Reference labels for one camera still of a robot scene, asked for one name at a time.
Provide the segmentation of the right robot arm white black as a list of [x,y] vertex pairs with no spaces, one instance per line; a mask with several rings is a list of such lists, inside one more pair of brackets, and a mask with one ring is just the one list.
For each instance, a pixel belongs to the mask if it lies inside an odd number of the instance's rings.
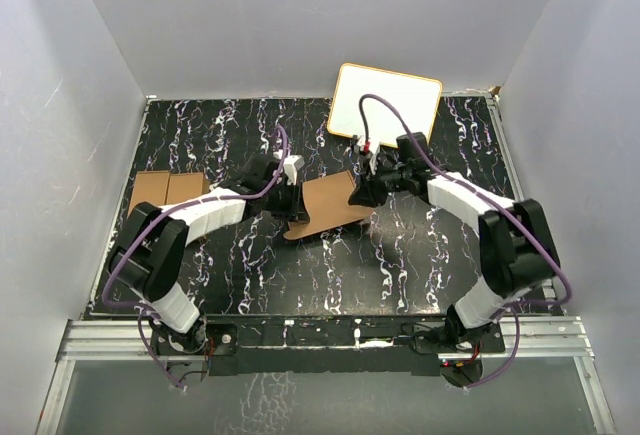
[[532,199],[516,202],[440,169],[428,158],[421,133],[400,136],[396,143],[398,156],[390,158],[365,136],[353,137],[359,169],[348,202],[376,208],[390,194],[408,192],[474,230],[479,239],[478,280],[447,309],[442,326],[410,331],[417,349],[469,351],[517,299],[556,276],[560,263],[546,216]]

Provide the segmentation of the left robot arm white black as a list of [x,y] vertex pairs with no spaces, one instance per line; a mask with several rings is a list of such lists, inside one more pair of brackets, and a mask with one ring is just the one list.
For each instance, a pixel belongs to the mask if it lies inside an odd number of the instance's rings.
[[298,172],[300,155],[253,157],[240,175],[185,202],[155,206],[137,204],[111,249],[109,278],[103,302],[113,305],[112,285],[126,285],[144,305],[150,326],[176,351],[197,354],[207,343],[206,316],[178,283],[186,247],[227,226],[240,224],[266,211],[285,222],[307,222],[309,214]]

